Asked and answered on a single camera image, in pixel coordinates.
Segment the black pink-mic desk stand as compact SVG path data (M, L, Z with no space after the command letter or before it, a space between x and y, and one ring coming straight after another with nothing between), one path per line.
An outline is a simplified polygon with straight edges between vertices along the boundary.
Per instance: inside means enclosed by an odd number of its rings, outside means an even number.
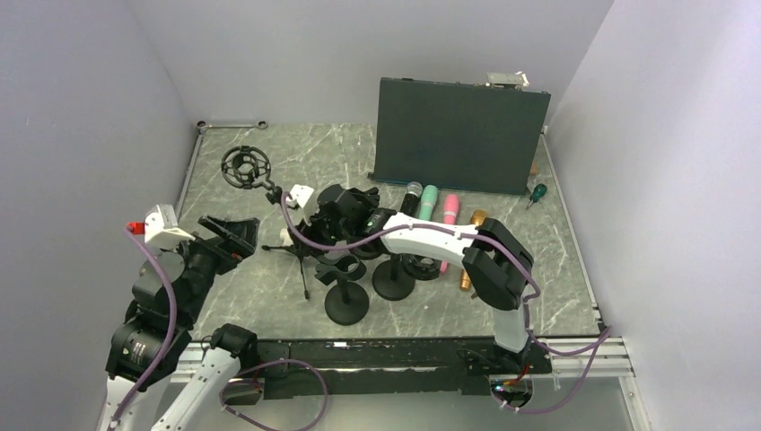
M350 197L356 200L356 205L350 211L344 231L348 234L347 242L354 243L379 232L384 221L384 213L378 212L380 194L377 188L373 187L365 191L352 188L349 192ZM351 249L350 253L361 260L377 259L382 254L375 240Z

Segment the black tripod shock-mount stand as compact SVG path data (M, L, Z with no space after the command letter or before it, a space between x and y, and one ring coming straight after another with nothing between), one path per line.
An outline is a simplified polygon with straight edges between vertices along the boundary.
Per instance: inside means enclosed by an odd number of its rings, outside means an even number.
M266 191L267 201L280 207L283 189L277 186L270 178L272 171L271 162L260 149L255 146L238 145L228 150L221 160L221 173L225 181L236 189L259 189ZM306 301L311 299L307 287L304 261L308 251L301 242L291 245L283 244L262 245L263 251L286 251L292 254L299 262L302 277L303 295Z

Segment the black clip desk stand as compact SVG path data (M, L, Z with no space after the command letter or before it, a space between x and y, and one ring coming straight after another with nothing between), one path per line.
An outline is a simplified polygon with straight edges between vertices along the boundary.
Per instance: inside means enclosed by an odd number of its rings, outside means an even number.
M342 326L354 325L369 311L369 296L357 283L366 272L363 262L352 254L334 259L327 256L318 257L315 278L325 286L335 283L329 288L324 300L326 315L334 323Z

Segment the mint green microphone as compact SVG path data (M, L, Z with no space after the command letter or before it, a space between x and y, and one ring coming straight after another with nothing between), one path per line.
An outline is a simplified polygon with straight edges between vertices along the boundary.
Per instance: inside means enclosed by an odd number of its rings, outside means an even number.
M426 185L423 188L417 218L430 221L438 200L438 189L434 185Z

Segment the pink microphone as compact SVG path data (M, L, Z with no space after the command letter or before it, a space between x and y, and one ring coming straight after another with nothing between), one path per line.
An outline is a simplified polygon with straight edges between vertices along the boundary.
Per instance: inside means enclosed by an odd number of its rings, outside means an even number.
M443 203L443 217L442 222L444 224L456 224L459 215L459 197L456 194L448 194Z

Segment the gold condenser microphone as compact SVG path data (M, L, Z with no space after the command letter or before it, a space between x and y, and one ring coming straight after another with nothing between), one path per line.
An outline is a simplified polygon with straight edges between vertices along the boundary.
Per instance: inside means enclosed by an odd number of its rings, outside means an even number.
M476 226L481 225L488 218L488 213L485 210L475 210L470 217L470 223ZM460 273L459 289L463 292L467 292L472 287L471 279L468 272L463 269Z

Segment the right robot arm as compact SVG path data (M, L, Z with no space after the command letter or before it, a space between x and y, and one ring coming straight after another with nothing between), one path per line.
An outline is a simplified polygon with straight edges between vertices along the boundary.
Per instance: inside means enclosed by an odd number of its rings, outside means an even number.
M533 258L498 220L452 225L424 221L380 204L376 188L321 192L295 185L280 198L290 236L309 251L354 249L413 255L464 269L494 316L494 360L506 373L529 361L526 285Z

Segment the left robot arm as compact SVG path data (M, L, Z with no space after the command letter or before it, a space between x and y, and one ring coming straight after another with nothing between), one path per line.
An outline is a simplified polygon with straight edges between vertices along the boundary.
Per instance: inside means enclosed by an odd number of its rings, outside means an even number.
M111 338L102 430L187 430L205 398L223 387L224 378L244 377L256 369L256 334L224 324L214 331L201 375L161 418L155 416L215 278L256 251L256 217L232 221L203 216L198 222L212 237L179 228L169 206L157 206L144 221L127 224L130 240L146 261L132 286L124 322Z

